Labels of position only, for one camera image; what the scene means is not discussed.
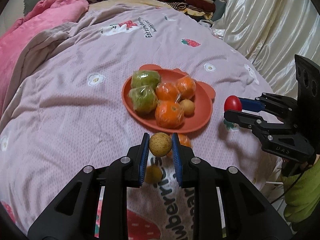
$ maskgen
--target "plate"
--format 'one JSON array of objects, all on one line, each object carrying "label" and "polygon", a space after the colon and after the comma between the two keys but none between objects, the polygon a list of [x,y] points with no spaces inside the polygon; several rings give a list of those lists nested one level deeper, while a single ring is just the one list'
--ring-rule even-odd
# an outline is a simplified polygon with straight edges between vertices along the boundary
[{"label": "plate", "polygon": [[[147,64],[140,67],[139,70],[156,70],[161,78],[162,82],[175,82],[179,78],[182,78],[188,75],[186,72],[182,72],[180,69],[164,69],[158,65]],[[196,82],[196,94],[193,98],[193,102],[195,103],[196,109],[195,113],[191,117],[185,117],[185,122],[175,128],[168,129],[160,127],[156,124],[155,113],[154,111],[148,115],[139,116],[134,110],[132,106],[131,99],[128,97],[128,93],[131,89],[131,77],[127,79],[122,87],[122,102],[127,109],[127,111],[139,122],[144,124],[145,126],[156,129],[161,132],[166,133],[190,133],[197,131],[204,127],[207,122],[209,122],[212,115],[212,101],[216,96],[216,92],[214,89],[200,81]]]}]

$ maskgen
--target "black cable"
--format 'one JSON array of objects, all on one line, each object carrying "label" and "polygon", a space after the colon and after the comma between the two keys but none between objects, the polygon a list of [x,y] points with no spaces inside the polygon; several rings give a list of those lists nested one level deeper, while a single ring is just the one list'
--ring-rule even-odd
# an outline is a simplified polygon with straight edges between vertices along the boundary
[{"label": "black cable", "polygon": [[280,198],[282,198],[285,194],[287,194],[287,192],[294,186],[296,185],[296,183],[298,182],[298,180],[302,177],[303,173],[308,169],[307,167],[305,167],[305,169],[301,172],[301,174],[299,175],[299,177],[295,180],[294,183],[291,184],[290,187],[287,188],[287,190],[278,198],[276,198],[274,201],[271,202],[271,204],[273,204],[274,202],[278,201]]}]

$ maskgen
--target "plastic-wrapped green fruit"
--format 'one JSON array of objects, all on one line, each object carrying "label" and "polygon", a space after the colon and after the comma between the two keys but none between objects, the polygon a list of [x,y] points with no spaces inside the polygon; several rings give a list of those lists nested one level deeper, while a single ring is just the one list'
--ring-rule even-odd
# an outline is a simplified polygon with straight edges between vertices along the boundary
[{"label": "plastic-wrapped green fruit", "polygon": [[134,111],[139,114],[149,114],[157,107],[158,98],[151,86],[133,88],[128,96],[131,98]]},{"label": "plastic-wrapped green fruit", "polygon": [[135,71],[131,78],[131,88],[138,88],[149,85],[156,89],[161,82],[161,76],[154,70],[138,70]]}]

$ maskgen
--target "plastic-wrapped orange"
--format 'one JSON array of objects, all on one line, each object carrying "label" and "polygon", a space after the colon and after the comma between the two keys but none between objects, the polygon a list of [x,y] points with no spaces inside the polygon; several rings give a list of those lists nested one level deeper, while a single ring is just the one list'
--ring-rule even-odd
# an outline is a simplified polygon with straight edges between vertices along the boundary
[{"label": "plastic-wrapped orange", "polygon": [[176,102],[160,100],[155,111],[155,118],[157,125],[174,129],[183,124],[184,111]]},{"label": "plastic-wrapped orange", "polygon": [[191,99],[196,93],[196,83],[190,76],[177,80],[177,87],[182,99]]},{"label": "plastic-wrapped orange", "polygon": [[[181,134],[181,133],[178,133],[178,137],[179,137],[179,142],[180,142],[181,145],[188,146],[188,147],[192,148],[192,144],[191,144],[191,141],[188,138],[188,136],[186,136],[184,134]],[[172,158],[172,151],[170,151],[167,154],[167,156],[169,158]]]},{"label": "plastic-wrapped orange", "polygon": [[176,102],[180,98],[180,92],[174,83],[162,82],[156,87],[158,100]]}]

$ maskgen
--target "shiny curtain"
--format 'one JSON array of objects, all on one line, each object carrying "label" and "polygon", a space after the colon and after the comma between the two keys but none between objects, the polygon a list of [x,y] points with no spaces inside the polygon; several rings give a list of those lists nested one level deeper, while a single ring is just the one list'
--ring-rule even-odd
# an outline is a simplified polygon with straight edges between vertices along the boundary
[{"label": "shiny curtain", "polygon": [[296,98],[294,54],[320,65],[320,16],[310,0],[226,0],[215,35],[244,55],[274,93]]}]

